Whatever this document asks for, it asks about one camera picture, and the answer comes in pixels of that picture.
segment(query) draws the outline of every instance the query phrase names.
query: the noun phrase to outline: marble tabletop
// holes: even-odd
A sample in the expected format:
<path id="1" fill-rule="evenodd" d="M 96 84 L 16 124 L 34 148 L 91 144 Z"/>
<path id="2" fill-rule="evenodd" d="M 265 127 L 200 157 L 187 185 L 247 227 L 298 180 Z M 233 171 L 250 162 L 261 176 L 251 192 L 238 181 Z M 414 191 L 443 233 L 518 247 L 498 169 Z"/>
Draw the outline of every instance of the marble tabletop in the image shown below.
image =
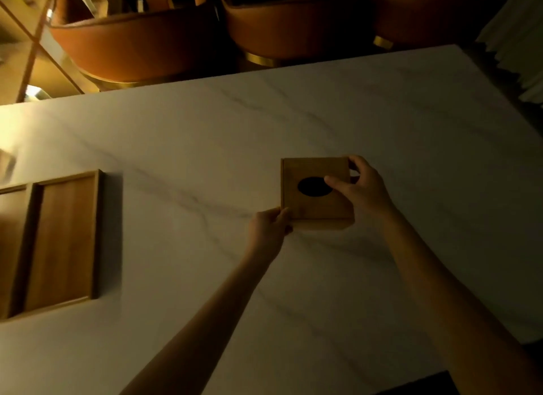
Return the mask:
<path id="1" fill-rule="evenodd" d="M 280 158 L 360 153 L 522 342 L 543 336 L 543 144 L 455 46 L 0 107 L 11 183 L 107 172 L 102 296 L 0 324 L 0 393 L 116 394 L 278 205 Z M 364 216 L 294 233 L 213 394 L 372 394 L 444 368 Z"/>

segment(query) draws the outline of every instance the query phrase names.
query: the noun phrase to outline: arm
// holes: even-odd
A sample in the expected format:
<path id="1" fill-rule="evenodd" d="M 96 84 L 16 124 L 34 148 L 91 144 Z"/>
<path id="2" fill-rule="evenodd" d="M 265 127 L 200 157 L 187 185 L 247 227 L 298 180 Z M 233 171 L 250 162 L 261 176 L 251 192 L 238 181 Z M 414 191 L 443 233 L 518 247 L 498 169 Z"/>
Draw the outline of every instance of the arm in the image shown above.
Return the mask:
<path id="1" fill-rule="evenodd" d="M 292 230 L 287 224 L 287 209 L 255 215 L 239 265 L 121 395 L 193 395 L 204 390 L 253 291 Z"/>
<path id="2" fill-rule="evenodd" d="M 540 371 L 518 341 L 424 243 L 390 200 L 377 171 L 360 156 L 349 159 L 360 172 L 356 184 L 325 181 L 376 221 L 458 391 L 543 393 Z"/>

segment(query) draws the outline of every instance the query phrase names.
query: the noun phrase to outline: forearm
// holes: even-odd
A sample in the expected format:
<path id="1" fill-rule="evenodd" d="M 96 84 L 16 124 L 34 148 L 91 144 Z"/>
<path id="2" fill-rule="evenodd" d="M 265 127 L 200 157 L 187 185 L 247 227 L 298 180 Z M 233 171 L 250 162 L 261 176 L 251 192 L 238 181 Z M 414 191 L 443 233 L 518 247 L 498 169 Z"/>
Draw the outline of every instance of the forearm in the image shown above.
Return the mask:
<path id="1" fill-rule="evenodd" d="M 200 394 L 266 270 L 257 260 L 243 259 L 121 395 Z"/>
<path id="2" fill-rule="evenodd" d="M 543 393 L 536 366 L 484 305 L 437 259 L 398 211 L 382 233 L 429 336 L 460 393 Z"/>

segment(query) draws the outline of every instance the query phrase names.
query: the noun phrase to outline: left hand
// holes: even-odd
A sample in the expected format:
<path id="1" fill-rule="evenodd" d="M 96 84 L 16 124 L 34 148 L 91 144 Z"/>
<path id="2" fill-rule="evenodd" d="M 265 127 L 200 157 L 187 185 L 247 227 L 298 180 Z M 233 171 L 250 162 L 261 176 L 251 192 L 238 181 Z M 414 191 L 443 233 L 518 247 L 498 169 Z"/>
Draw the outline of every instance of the left hand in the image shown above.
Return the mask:
<path id="1" fill-rule="evenodd" d="M 285 236 L 292 232 L 289 220 L 288 208 L 275 207 L 257 212 L 249 223 L 246 258 L 269 265 L 279 254 Z"/>

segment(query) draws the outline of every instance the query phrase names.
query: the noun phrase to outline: orange chair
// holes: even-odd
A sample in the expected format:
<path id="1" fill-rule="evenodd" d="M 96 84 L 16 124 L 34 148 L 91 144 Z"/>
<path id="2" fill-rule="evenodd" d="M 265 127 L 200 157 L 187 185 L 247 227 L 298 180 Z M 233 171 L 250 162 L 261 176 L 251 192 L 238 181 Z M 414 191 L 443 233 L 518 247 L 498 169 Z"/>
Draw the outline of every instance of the orange chair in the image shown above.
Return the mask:
<path id="1" fill-rule="evenodd" d="M 359 18 L 367 12 L 362 0 L 221 2 L 230 37 L 260 65 L 321 59 L 369 36 L 369 20 Z"/>
<path id="2" fill-rule="evenodd" d="M 214 6 L 94 19 L 82 0 L 55 0 L 51 34 L 101 89 L 120 89 L 213 74 L 220 66 Z"/>
<path id="3" fill-rule="evenodd" d="M 386 48 L 475 40 L 506 0 L 371 0 L 375 34 Z"/>

